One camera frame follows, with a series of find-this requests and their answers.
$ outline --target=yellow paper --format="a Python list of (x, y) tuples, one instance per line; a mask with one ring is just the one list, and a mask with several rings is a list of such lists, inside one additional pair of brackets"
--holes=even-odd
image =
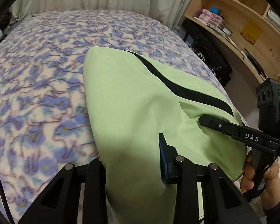
[(248, 40), (250, 43), (255, 44), (259, 38), (262, 29), (259, 28), (255, 23), (249, 21), (243, 28), (241, 35)]

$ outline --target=green garment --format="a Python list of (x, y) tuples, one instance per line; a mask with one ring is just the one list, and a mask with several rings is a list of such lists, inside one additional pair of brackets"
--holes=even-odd
[[(144, 58), (175, 84), (230, 105), (219, 90), (202, 79)], [(178, 97), (135, 55), (106, 47), (94, 47), (87, 53), (84, 87), (116, 223), (173, 223), (176, 185), (161, 181), (158, 133), (193, 163), (217, 163), (233, 181), (242, 174), (246, 146), (198, 123), (201, 115), (208, 114), (242, 124), (233, 106), (234, 117), (213, 106)]]

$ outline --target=wooden bookshelf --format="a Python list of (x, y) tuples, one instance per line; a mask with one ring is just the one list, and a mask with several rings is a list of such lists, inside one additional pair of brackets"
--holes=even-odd
[[(233, 47), (223, 36), (193, 18), (197, 10), (210, 9), (212, 6), (222, 10), (226, 28), (233, 32), (230, 38), (235, 42), (239, 50)], [(240, 73), (250, 74), (249, 76), (242, 76), (244, 79), (254, 80), (251, 83), (247, 82), (253, 87), (251, 89), (254, 92), (255, 82), (261, 83), (263, 80), (251, 63), (243, 59), (240, 53), (241, 50), (244, 51), (246, 48), (252, 52), (268, 77), (277, 79), (280, 73), (280, 33), (265, 19), (268, 10), (269, 4), (266, 0), (192, 0), (184, 15), (211, 33), (211, 37), (215, 36), (221, 42), (219, 42), (221, 46), (218, 46), (218, 48), (220, 47), (219, 49), (227, 60), (228, 57), (230, 58), (231, 52), (240, 58), (240, 60), (234, 60), (233, 57), (232, 61), (228, 61), (236, 70), (240, 69)], [(254, 22), (262, 29), (262, 33), (254, 45), (240, 34), (245, 24), (249, 21)], [(239, 65), (239, 61), (245, 65), (244, 70), (243, 65)]]

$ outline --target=floral bedspread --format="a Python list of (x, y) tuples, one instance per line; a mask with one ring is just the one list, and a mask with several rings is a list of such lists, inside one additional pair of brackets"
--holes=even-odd
[(83, 10), (24, 21), (0, 44), (0, 177), (17, 221), (66, 163), (83, 165), (98, 156), (82, 73), (93, 46), (149, 56), (202, 78), (228, 98), (187, 45), (151, 18)]

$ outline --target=black trim on green fabric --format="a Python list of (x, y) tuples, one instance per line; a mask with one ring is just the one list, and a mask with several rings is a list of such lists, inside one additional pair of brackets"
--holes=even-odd
[(142, 56), (131, 51), (128, 52), (136, 56), (145, 65), (149, 72), (155, 75), (158, 79), (160, 79), (176, 96), (216, 107), (234, 116), (231, 107), (223, 100), (175, 84), (174, 82), (165, 78), (149, 61), (144, 59)]

